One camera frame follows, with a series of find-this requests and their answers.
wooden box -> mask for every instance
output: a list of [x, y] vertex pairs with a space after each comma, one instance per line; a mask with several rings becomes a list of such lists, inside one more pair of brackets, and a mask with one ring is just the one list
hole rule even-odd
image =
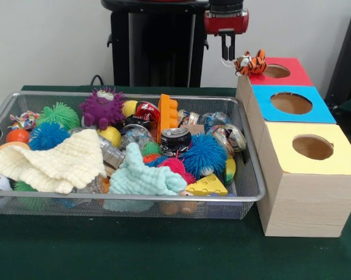
[[241, 76], [238, 79], [236, 98], [248, 109], [254, 85], [312, 86], [306, 71], [296, 58], [267, 57], [267, 70], [262, 75]]
[[313, 86], [252, 86], [252, 89], [246, 115], [256, 149], [265, 121], [336, 123]]
[[267, 122], [258, 156], [265, 235], [340, 236], [351, 212], [351, 145], [338, 125]]

metal basket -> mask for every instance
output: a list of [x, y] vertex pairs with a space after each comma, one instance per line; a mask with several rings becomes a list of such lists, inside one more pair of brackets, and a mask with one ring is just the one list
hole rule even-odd
[[[78, 105], [88, 95], [89, 93], [19, 92], [8, 96], [0, 106], [0, 145], [4, 144], [9, 132], [7, 127], [12, 124], [10, 114], [19, 116], [27, 110], [41, 112], [45, 106], [63, 102], [81, 116], [82, 112]], [[159, 100], [159, 96], [154, 95], [126, 94], [126, 96], [129, 99], [145, 100], [154, 104]], [[236, 197], [76, 193], [62, 195], [53, 192], [0, 191], [0, 200], [3, 199], [6, 202], [0, 208], [0, 214], [168, 217], [161, 211], [161, 204], [168, 202], [177, 205], [179, 209], [187, 203], [197, 204], [194, 213], [186, 214], [179, 211], [170, 216], [174, 218], [244, 218], [253, 203], [264, 196], [265, 184], [242, 104], [230, 97], [171, 96], [171, 98], [178, 101], [178, 108], [199, 114], [222, 111], [244, 133], [248, 142], [247, 149], [235, 156], [237, 172], [233, 182], [225, 186], [228, 192], [235, 194]], [[116, 205], [137, 204], [138, 208], [135, 211], [109, 211], [102, 207], [105, 201]], [[150, 208], [142, 211], [140, 209], [142, 204], [147, 204]]]

spiky ball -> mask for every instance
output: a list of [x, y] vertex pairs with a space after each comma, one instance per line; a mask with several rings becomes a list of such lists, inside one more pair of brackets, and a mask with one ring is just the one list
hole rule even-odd
[[192, 147], [181, 159], [187, 172], [200, 179], [213, 172], [220, 174], [225, 168], [227, 153], [213, 136], [197, 134], [192, 136]]
[[151, 142], [151, 141], [147, 142], [143, 147], [143, 149], [141, 150], [141, 154], [143, 156], [152, 155], [154, 153], [162, 154], [162, 151], [156, 142]]
[[155, 160], [146, 163], [145, 165], [149, 166], [149, 167], [157, 167], [159, 164], [161, 164], [164, 160], [167, 160], [167, 159], [168, 159], [167, 156], [160, 156], [160, 157], [156, 158]]
[[149, 163], [152, 162], [153, 160], [156, 160], [160, 157], [161, 155], [158, 153], [153, 153], [151, 155], [143, 156], [143, 162], [144, 163]]
[[195, 177], [193, 177], [192, 174], [187, 173], [183, 162], [176, 157], [170, 157], [169, 159], [164, 160], [162, 163], [158, 165], [158, 167], [162, 167], [162, 166], [168, 166], [170, 167], [171, 171], [181, 175], [182, 178], [186, 180], [188, 185], [196, 182]]
[[[16, 182], [16, 184], [14, 185], [14, 190], [37, 191], [31, 188], [30, 185], [22, 181]], [[17, 200], [22, 204], [22, 206], [32, 211], [42, 211], [46, 209], [51, 203], [51, 199], [46, 197], [17, 197]]]
[[84, 124], [87, 127], [97, 125], [99, 129], [105, 130], [107, 126], [115, 125], [124, 120], [122, 106], [124, 94], [116, 93], [109, 87], [93, 89], [84, 103], [79, 105], [83, 111]]
[[58, 123], [66, 130], [71, 130], [80, 125], [77, 113], [62, 102], [56, 102], [56, 105], [53, 105], [52, 108], [45, 107], [43, 109], [36, 125], [39, 126], [42, 123]]
[[44, 122], [31, 132], [29, 146], [33, 151], [49, 150], [69, 137], [69, 132], [56, 122]]

tiger toy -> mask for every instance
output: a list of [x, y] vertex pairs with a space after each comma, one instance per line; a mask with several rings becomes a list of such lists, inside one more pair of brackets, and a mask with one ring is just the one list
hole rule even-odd
[[236, 75], [238, 76], [262, 74], [267, 68], [267, 63], [265, 62], [265, 50], [259, 50], [255, 57], [251, 57], [249, 51], [245, 51], [244, 55], [239, 57], [234, 64]]

purple fuzzy toy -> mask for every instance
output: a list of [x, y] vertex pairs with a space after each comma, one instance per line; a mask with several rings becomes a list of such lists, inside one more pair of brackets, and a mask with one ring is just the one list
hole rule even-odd
[[110, 87], [93, 89], [86, 101], [79, 105], [83, 111], [84, 124], [87, 127], [97, 124], [101, 130], [105, 130], [109, 124], [115, 125], [124, 120], [122, 112], [124, 95], [116, 93]]

